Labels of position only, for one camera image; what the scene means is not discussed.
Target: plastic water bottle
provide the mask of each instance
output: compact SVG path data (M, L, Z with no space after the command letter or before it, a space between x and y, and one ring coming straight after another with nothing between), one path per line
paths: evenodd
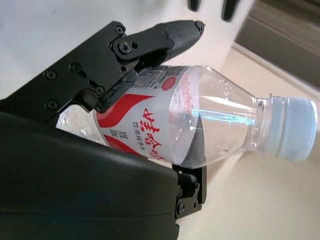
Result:
M106 113L72 106L57 127L121 151L198 168L247 151L303 161L317 119L307 98L257 98L210 67L160 66L140 72Z

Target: screw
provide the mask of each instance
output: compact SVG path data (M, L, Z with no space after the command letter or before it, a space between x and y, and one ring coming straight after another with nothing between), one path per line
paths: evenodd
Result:
M70 64L69 69L71 72L78 74L81 72L81 65L79 63L74 62Z
M57 74L52 70L47 70L43 74L47 79L55 79L57 77Z
M98 95L101 95L105 92L105 89L102 87L102 86L97 86L95 89L94 89L94 92Z
M125 30L121 26L116 26L115 31L117 34L124 34Z
M56 109L58 107L58 102L56 100L49 100L47 103L46 103L46 106L49 108L49 109Z
M169 34L166 31L163 32L163 36L165 39L169 39Z
M124 41L119 44L119 50L123 54L129 54L131 52L131 47L129 46L129 44L127 42Z

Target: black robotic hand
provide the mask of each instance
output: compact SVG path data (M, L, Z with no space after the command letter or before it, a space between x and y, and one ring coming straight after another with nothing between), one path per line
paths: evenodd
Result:
M176 240L176 220L201 210L206 167L167 168L55 128L72 104L107 111L133 71L183 53L204 24L125 30L111 22L0 101L1 239Z

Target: bottle label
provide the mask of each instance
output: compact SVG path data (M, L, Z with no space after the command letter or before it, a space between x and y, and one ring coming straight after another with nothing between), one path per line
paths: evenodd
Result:
M188 78L188 68L158 66L140 72L135 85L107 112L94 116L105 143L121 151L180 164L194 136L189 128L196 127L198 120L191 114L192 108L199 106L198 85Z

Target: bottle cap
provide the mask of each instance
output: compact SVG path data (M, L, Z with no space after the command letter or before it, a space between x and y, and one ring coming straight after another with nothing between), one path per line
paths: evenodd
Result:
M303 97L271 97L272 119L265 152L278 159L307 159L317 133L316 104Z

